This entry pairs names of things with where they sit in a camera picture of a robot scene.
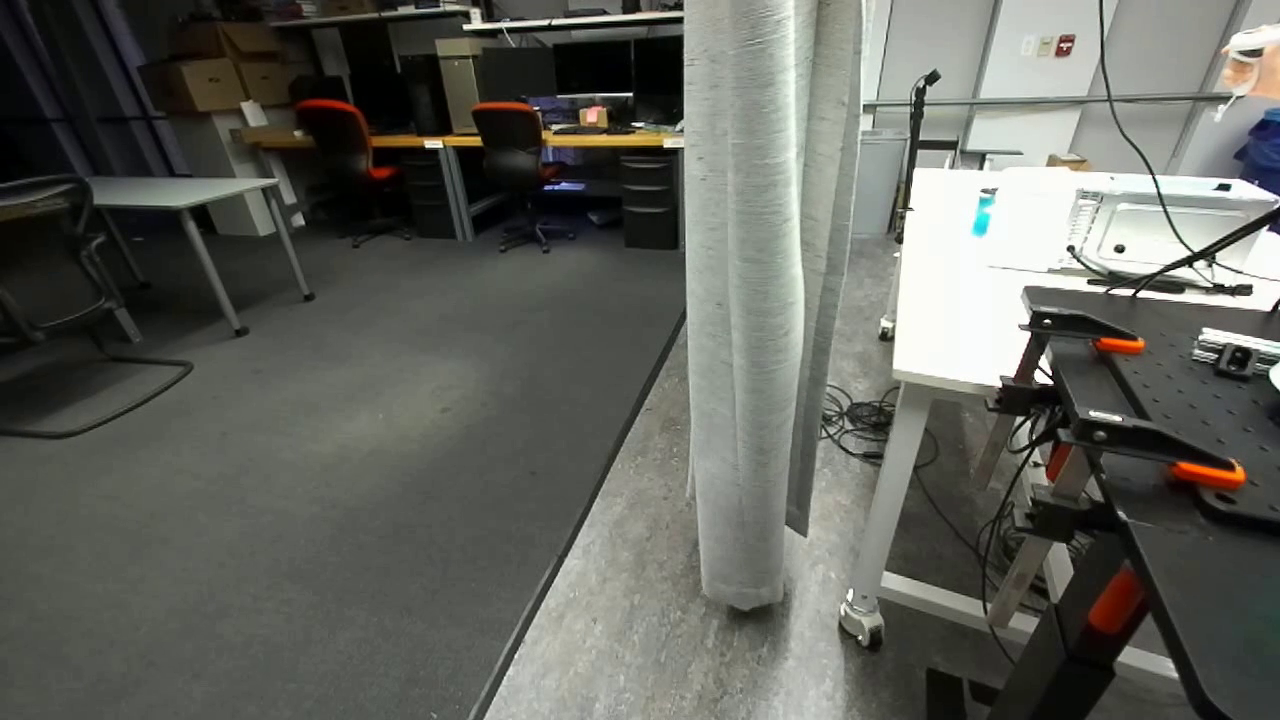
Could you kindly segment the lower orange clamp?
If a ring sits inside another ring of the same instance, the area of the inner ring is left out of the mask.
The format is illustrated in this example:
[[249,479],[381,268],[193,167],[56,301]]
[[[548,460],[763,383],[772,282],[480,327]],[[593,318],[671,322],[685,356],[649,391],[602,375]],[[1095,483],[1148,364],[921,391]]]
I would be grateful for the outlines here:
[[1213,489],[1213,493],[1241,493],[1248,483],[1242,465],[1196,465],[1196,460],[1173,460],[1168,479],[1190,483],[1190,489]]

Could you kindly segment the black perforated robot table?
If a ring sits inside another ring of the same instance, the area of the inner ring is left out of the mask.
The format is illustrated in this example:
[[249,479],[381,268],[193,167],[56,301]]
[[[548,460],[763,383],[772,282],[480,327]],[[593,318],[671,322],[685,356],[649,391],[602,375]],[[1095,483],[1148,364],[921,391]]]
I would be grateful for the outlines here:
[[[1052,375],[995,391],[1034,415],[1063,479],[1032,501],[1040,539],[1081,539],[1076,574],[1046,604],[1003,685],[928,677],[928,720],[1084,720],[1120,653],[1155,626],[1201,720],[1280,720],[1280,423],[1268,375],[1229,353],[1273,345],[1261,308],[1168,304],[1032,288],[1029,356]],[[1095,337],[1145,337],[1145,356],[1095,356]],[[1168,479],[1173,460],[1242,465],[1241,493]]]

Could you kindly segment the right red office chair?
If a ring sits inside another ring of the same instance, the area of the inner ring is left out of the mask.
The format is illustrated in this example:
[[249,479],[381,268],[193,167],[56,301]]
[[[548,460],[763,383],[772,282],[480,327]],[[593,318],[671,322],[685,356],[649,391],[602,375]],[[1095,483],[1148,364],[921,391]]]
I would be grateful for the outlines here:
[[505,249],[535,242],[548,252],[548,226],[541,220],[535,196],[542,192],[542,124],[524,100],[480,100],[471,106],[480,131],[480,167],[493,186],[505,192],[517,220],[506,223]]

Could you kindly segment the white folding table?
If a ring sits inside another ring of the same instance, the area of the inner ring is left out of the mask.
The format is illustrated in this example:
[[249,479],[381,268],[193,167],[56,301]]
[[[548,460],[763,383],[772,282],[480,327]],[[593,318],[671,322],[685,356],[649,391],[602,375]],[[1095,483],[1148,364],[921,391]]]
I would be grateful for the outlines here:
[[309,282],[309,270],[297,256],[297,241],[292,241],[292,223],[285,220],[285,199],[280,199],[280,184],[271,174],[93,174],[86,178],[93,204],[101,211],[173,211],[184,226],[184,241],[217,296],[217,308],[224,314],[224,322],[245,337],[249,322],[241,318],[224,275],[207,252],[205,230],[195,226],[193,211],[230,199],[230,196],[261,196],[269,215],[271,215],[271,230],[285,249],[285,259],[292,268],[292,281],[298,288],[298,301],[312,304],[316,290]]

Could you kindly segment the grey drawer cabinet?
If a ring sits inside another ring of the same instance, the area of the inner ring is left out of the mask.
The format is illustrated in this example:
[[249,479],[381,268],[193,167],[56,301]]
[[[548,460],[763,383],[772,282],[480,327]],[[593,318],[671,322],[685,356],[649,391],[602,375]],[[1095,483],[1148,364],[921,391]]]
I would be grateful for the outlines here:
[[632,249],[678,242],[678,184],[671,150],[620,154],[620,211]]

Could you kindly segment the left red office chair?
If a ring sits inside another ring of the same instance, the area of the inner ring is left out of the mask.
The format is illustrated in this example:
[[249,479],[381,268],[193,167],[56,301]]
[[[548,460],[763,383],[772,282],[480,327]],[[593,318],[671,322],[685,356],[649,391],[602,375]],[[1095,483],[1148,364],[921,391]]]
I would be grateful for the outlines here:
[[337,220],[354,249],[391,230],[386,199],[401,171],[374,160],[362,112],[351,100],[309,96],[297,105],[297,128],[312,139],[319,163],[309,211]]

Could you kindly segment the grey fabric curtain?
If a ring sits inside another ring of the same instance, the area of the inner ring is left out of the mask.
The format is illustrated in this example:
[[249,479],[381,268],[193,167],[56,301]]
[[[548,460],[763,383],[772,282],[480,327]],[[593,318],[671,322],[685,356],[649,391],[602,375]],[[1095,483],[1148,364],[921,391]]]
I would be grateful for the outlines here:
[[685,15],[689,479],[701,591],[789,594],[861,160],[863,0]]

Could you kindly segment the black metal frame chair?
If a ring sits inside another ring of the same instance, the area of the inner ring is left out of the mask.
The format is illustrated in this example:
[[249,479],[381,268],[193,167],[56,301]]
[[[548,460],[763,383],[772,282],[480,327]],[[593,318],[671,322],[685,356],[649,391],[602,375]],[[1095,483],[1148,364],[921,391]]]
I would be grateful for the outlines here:
[[105,242],[78,174],[0,184],[0,437],[75,440],[193,375],[189,361],[137,356]]

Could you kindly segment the cardboard box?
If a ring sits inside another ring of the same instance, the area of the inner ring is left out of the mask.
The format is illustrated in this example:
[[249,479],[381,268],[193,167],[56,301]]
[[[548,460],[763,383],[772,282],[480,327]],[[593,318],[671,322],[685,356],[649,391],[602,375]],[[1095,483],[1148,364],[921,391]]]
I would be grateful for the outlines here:
[[230,112],[245,82],[230,60],[174,60],[164,67],[167,112]]

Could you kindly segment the orange clamp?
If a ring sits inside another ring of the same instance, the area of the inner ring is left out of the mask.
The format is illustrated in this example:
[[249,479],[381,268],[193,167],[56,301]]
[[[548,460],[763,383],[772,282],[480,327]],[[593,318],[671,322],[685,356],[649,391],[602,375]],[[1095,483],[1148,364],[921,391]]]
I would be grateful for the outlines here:
[[1241,493],[1248,483],[1242,465],[1196,465],[1196,460],[1173,460],[1168,479],[1190,483],[1190,489],[1213,489],[1213,493]]
[[1091,353],[1095,356],[1145,356],[1148,339],[1145,337],[1095,337]]

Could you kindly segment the upper orange clamp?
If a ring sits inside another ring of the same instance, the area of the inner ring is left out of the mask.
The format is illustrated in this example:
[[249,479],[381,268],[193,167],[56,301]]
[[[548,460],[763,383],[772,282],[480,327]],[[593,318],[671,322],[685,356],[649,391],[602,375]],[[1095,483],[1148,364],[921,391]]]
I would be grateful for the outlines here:
[[1145,356],[1148,339],[1145,337],[1095,337],[1091,353],[1095,356]]

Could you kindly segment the red office chair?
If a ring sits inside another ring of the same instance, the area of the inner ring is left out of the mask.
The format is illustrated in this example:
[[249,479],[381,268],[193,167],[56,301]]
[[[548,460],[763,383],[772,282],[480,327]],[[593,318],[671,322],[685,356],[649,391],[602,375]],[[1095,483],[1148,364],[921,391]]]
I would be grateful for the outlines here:
[[401,171],[374,160],[362,112],[351,100],[309,96],[297,105],[297,128],[312,139],[319,163],[309,211],[337,220],[354,249],[391,230],[386,199]]
[[535,242],[548,252],[548,226],[541,220],[535,196],[542,192],[542,124],[524,100],[480,100],[471,106],[480,131],[480,167],[493,186],[505,192],[517,220],[506,223],[505,249]]

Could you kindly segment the white lab table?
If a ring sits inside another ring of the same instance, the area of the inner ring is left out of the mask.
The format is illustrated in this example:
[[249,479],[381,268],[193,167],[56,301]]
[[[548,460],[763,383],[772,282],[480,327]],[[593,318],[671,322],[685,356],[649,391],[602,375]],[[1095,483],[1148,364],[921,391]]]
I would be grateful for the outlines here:
[[1024,288],[1084,288],[1087,275],[1066,262],[1066,252],[1120,270],[1168,259],[1173,241],[1155,226],[1155,199],[1214,235],[1265,211],[1273,192],[1220,174],[1145,178],[1063,167],[923,167],[911,178],[892,301],[897,415],[839,604],[839,633],[861,646],[885,640],[885,601],[951,624],[980,620],[977,594],[888,572],[903,501],[923,465],[928,415],[938,400],[991,400],[1003,375],[1032,370]]

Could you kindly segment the black microphone stand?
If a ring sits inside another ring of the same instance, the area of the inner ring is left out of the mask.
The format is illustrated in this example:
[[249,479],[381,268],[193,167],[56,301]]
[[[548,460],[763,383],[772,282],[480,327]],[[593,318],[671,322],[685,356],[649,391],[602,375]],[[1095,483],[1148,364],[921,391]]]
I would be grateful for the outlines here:
[[906,220],[911,174],[914,174],[921,131],[923,131],[923,105],[928,105],[928,92],[930,92],[936,82],[938,82],[938,67],[928,67],[928,72],[911,82],[906,148],[903,148],[903,174],[900,174],[897,230],[892,230],[897,242],[903,242],[903,220]]

